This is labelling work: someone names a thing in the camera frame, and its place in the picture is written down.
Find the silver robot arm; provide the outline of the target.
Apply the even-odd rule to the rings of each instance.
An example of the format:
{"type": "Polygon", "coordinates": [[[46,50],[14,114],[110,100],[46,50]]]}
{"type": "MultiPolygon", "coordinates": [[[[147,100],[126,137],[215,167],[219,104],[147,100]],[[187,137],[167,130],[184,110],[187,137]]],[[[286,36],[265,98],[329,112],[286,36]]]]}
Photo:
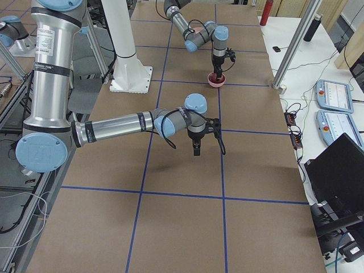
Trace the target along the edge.
{"type": "Polygon", "coordinates": [[[219,26],[214,21],[201,23],[202,27],[196,30],[191,26],[181,13],[181,9],[189,4],[190,1],[165,1],[164,13],[178,29],[184,39],[184,45],[188,52],[195,52],[207,42],[212,43],[212,65],[213,73],[210,81],[219,84],[224,81],[224,70],[222,65],[226,58],[235,62],[235,53],[228,48],[229,30],[225,26],[219,26]]]}
{"type": "Polygon", "coordinates": [[[195,148],[208,131],[203,95],[190,94],[182,107],[157,108],[102,121],[69,121],[67,112],[92,110],[100,84],[77,78],[72,68],[74,39],[87,27],[85,1],[32,1],[38,29],[33,66],[32,110],[23,123],[15,156],[20,165],[37,173],[56,170],[73,148],[135,133],[156,133],[168,139],[187,130],[195,148]]]}

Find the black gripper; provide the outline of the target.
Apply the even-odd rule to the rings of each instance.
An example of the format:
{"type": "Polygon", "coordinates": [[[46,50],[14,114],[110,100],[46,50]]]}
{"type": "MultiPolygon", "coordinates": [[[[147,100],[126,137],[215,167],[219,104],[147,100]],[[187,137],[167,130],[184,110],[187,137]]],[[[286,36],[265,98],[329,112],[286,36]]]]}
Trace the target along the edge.
{"type": "Polygon", "coordinates": [[[214,71],[215,71],[215,78],[217,78],[218,80],[220,80],[222,77],[222,65],[223,65],[224,61],[225,61],[224,56],[213,56],[212,57],[212,64],[213,64],[214,71]]]}
{"type": "Polygon", "coordinates": [[[192,139],[193,155],[200,156],[201,140],[205,135],[205,126],[189,126],[187,132],[188,136],[192,139]]]}

